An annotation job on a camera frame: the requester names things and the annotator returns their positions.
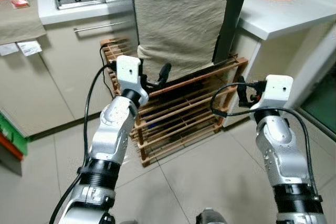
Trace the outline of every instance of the kitchen towel hanging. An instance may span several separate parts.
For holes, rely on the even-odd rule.
[[[9,0],[0,0],[0,45],[38,38],[46,31],[38,16],[37,0],[29,7],[13,9]]]
[[[172,64],[169,80],[212,65],[226,0],[134,0],[139,32],[138,56],[144,73],[157,79]]]

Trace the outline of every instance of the white cabinet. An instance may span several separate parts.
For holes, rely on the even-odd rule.
[[[73,121],[39,54],[0,56],[0,110],[25,135]]]
[[[75,119],[84,116],[86,97],[91,82],[102,67],[99,56],[100,40],[127,36],[133,48],[137,46],[137,32],[132,15],[101,16],[46,25],[47,35],[38,38],[46,66],[59,88],[71,114]],[[111,86],[106,74],[107,84]],[[111,95],[103,84],[102,76],[97,80],[90,102],[90,114],[101,111],[111,102]]]
[[[308,29],[283,35],[270,40],[262,40],[253,34],[239,29],[233,42],[233,52],[239,57],[249,60],[243,73],[246,82],[264,80],[269,74],[289,74],[287,69],[295,61],[295,55],[304,41]],[[238,106],[238,95],[235,95],[229,105],[229,113],[245,111],[246,108]],[[223,127],[247,117],[248,114],[227,117]]]

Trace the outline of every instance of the wooden rack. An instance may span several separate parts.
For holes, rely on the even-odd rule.
[[[132,55],[134,53],[134,50],[129,46],[127,37],[104,39],[100,41],[100,46],[102,47],[107,62],[116,60],[119,55]],[[110,68],[108,68],[108,73],[111,78],[114,93],[120,94],[116,73]]]
[[[113,60],[120,54],[127,54],[119,50],[115,45],[104,48],[106,59]],[[223,118],[212,113],[210,100],[216,90],[228,82],[224,77],[225,72],[236,69],[236,81],[246,65],[246,59],[232,57],[225,64],[216,65],[151,93],[148,103],[140,107],[130,134],[139,148],[142,165],[147,166],[153,160],[173,153],[188,143],[217,133],[222,127]],[[115,92],[118,92],[115,74],[112,73],[110,77]],[[215,106],[221,111],[227,111],[235,90],[235,87],[229,87],[220,92]]]

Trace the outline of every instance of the paper note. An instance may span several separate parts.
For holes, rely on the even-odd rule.
[[[19,49],[17,48],[15,43],[0,45],[0,55],[1,56],[9,55],[9,54],[12,54],[18,51]]]
[[[17,45],[21,49],[24,56],[30,56],[38,52],[42,52],[41,45],[35,39],[29,41],[17,42]]]

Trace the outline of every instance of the floor tile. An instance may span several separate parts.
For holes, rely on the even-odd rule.
[[[289,118],[289,121],[291,129],[296,135],[298,148],[304,156],[306,156],[303,131],[295,119]],[[314,136],[318,135],[316,131],[319,130],[314,130],[313,128],[308,129],[310,129],[309,135],[311,140],[310,146],[314,177],[318,188],[320,188],[336,174],[336,162],[335,158],[330,156],[320,145],[316,143]],[[264,160],[256,145],[256,123],[251,120],[236,126],[228,132],[231,133],[234,139],[238,141],[240,145],[242,145],[242,147],[264,169]]]
[[[301,126],[298,121],[288,116],[290,127],[294,131],[299,149],[306,156],[306,147],[304,143],[304,134]],[[326,182],[328,182],[332,177],[336,175],[336,160],[335,157],[331,156],[327,153],[318,143],[320,137],[324,135],[317,127],[312,125],[307,120],[304,120],[309,140],[310,140],[310,148],[311,148],[311,158],[313,164],[313,172],[316,180],[316,184],[318,188],[324,186]]]
[[[237,124],[234,128],[230,129],[230,133],[236,141],[251,155],[251,157],[264,169],[264,159],[260,150],[256,145],[256,128],[255,121],[248,121],[245,123]]]
[[[62,217],[62,214],[63,214],[64,209],[65,209],[65,205],[64,205],[64,207],[61,207],[61,209],[58,211],[57,216],[56,216],[56,219],[55,219],[55,221],[54,221],[54,224],[58,224],[58,223],[59,223],[59,221],[61,220],[61,217]],[[46,223],[44,223],[44,224],[49,224],[51,214],[50,214],[50,216],[49,216],[49,220],[48,220]]]
[[[116,187],[118,188],[119,186],[132,181],[140,175],[158,167],[158,165],[159,164],[157,162],[154,162],[153,164],[144,168],[140,161],[138,147],[129,139],[125,158],[119,171]]]
[[[1,223],[43,224],[60,199],[54,137],[30,143],[28,153],[22,177],[0,166]]]
[[[336,176],[320,191],[323,198],[322,206],[327,223],[336,223]]]
[[[232,224],[275,223],[277,209],[266,173],[230,135],[161,167],[190,223],[205,207]]]
[[[116,189],[116,223],[188,223],[159,167]]]
[[[303,118],[307,127],[309,137],[322,147],[329,155],[336,158],[336,143],[322,131],[320,131],[314,124],[307,119]]]
[[[215,137],[219,137],[219,136],[225,135],[225,134],[227,134],[227,133],[225,133],[223,131],[220,131],[217,134],[210,133],[208,137],[205,137],[205,138],[200,139],[200,140],[195,140],[191,143],[187,143],[187,144],[181,146],[180,148],[178,148],[177,150],[174,150],[173,153],[168,153],[166,156],[161,157],[160,159],[158,159],[158,163],[160,165],[162,165],[162,164],[168,162],[169,160],[172,160],[172,159],[174,159],[178,156],[181,156],[183,153],[188,152],[188,151],[192,150],[193,148],[210,141],[211,139],[213,139]]]
[[[89,122],[88,140],[91,145],[92,138],[99,126],[99,119]],[[62,194],[77,176],[77,169],[83,161],[83,125],[77,125],[55,134],[56,156],[59,174],[59,184]],[[129,140],[123,165],[119,172],[117,187],[157,167],[152,164],[143,168],[139,154],[134,144]]]

